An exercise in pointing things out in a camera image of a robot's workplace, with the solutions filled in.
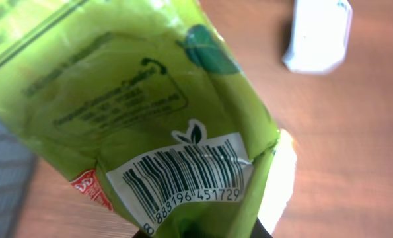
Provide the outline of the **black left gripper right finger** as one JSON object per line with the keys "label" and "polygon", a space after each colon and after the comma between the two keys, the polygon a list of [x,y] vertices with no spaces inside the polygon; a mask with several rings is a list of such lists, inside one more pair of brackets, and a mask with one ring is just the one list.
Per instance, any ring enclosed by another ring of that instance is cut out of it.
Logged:
{"label": "black left gripper right finger", "polygon": [[250,238],[273,238],[272,235],[265,229],[259,219],[256,220],[252,229]]}

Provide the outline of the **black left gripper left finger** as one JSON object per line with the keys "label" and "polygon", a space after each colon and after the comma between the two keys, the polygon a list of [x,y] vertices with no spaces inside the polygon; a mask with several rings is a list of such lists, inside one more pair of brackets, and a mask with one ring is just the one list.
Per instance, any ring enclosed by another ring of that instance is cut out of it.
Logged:
{"label": "black left gripper left finger", "polygon": [[146,234],[144,231],[139,230],[132,238],[151,238],[151,236]]}

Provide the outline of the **green snack pouch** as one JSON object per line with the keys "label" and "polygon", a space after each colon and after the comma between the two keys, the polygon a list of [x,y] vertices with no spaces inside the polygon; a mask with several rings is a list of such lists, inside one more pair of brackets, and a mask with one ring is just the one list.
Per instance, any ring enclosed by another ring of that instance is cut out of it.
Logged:
{"label": "green snack pouch", "polygon": [[0,0],[0,121],[150,237],[249,237],[280,137],[187,0]]}

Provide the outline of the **white tube gold cap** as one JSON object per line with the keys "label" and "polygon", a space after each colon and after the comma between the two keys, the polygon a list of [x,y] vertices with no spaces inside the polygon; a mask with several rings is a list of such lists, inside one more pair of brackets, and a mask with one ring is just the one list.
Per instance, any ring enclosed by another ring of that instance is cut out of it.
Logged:
{"label": "white tube gold cap", "polygon": [[297,166],[297,154],[293,148],[291,134],[285,129],[280,129],[280,135],[258,211],[260,224],[270,235],[293,195]]}

